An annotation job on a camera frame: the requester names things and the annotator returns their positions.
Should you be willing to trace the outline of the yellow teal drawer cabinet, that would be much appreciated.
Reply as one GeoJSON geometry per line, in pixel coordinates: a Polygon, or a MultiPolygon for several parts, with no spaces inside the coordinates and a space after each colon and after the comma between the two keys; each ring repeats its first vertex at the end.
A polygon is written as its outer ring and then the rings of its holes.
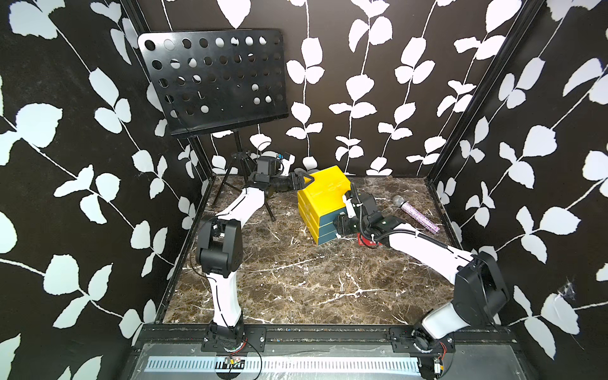
{"type": "Polygon", "coordinates": [[[343,195],[351,189],[351,182],[338,166],[310,174],[315,181],[297,192],[299,215],[316,245],[337,237],[334,219],[346,212],[343,195]]]}

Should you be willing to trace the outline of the red postcard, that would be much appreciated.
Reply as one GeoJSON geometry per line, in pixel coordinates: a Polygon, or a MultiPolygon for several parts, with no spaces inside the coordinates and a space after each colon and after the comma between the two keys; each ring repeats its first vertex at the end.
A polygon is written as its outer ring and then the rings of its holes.
{"type": "Polygon", "coordinates": [[[363,247],[366,247],[369,249],[376,249],[381,245],[381,243],[372,242],[371,240],[365,238],[362,234],[357,234],[357,242],[360,246],[363,246],[363,247]]]}

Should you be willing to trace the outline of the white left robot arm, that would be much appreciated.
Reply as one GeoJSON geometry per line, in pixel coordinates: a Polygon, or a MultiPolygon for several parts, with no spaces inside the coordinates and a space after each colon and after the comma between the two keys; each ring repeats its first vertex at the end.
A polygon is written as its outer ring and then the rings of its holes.
{"type": "Polygon", "coordinates": [[[313,183],[314,178],[303,169],[286,176],[252,174],[232,204],[202,221],[196,261],[212,291],[214,315],[209,331],[226,351],[235,352],[245,345],[244,317],[237,287],[237,271],[244,256],[243,226],[266,205],[269,196],[303,190],[313,183]]]}

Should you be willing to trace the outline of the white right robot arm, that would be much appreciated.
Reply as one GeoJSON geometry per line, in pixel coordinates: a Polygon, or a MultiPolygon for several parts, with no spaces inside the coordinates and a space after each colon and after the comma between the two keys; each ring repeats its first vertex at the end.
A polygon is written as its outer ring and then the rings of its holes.
{"type": "Polygon", "coordinates": [[[378,243],[405,253],[428,266],[453,286],[453,298],[428,312],[415,324],[411,337],[428,351],[447,335],[495,323],[495,316],[511,299],[496,259],[488,253],[468,253],[417,231],[401,218],[386,217],[364,223],[364,217],[340,214],[337,233],[359,234],[370,246],[378,243]]]}

